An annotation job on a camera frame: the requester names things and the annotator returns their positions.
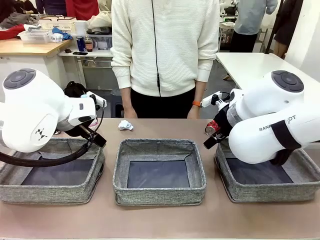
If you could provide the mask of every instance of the black drawstring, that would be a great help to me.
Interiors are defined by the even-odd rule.
[[[160,95],[160,97],[161,97],[161,92],[160,92],[160,76],[159,76],[158,57],[157,57],[157,40],[156,40],[156,25],[155,25],[154,0],[151,0],[151,4],[152,4],[152,15],[153,15],[154,46],[155,46],[156,84],[157,84],[157,86],[158,86],[159,95]]]

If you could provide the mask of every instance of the watch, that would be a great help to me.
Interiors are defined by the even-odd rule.
[[[192,105],[195,105],[195,106],[197,106],[199,108],[202,108],[202,102],[201,101],[193,101]]]

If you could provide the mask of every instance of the sweater cuff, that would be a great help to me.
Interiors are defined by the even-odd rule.
[[[198,68],[198,78],[196,80],[199,82],[207,83],[210,76],[210,72],[211,71]]]
[[[125,89],[131,87],[130,75],[118,76],[117,78],[119,89]]]

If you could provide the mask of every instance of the black smartphone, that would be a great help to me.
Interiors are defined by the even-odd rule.
[[[75,51],[73,54],[74,55],[87,55],[88,53],[87,52],[83,52],[83,51]]]

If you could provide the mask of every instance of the red cloth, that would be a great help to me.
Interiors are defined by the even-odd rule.
[[[99,14],[97,0],[65,0],[66,14],[77,20],[89,20]]]
[[[25,31],[23,24],[13,26],[6,31],[0,31],[0,40],[14,39],[19,33]]]

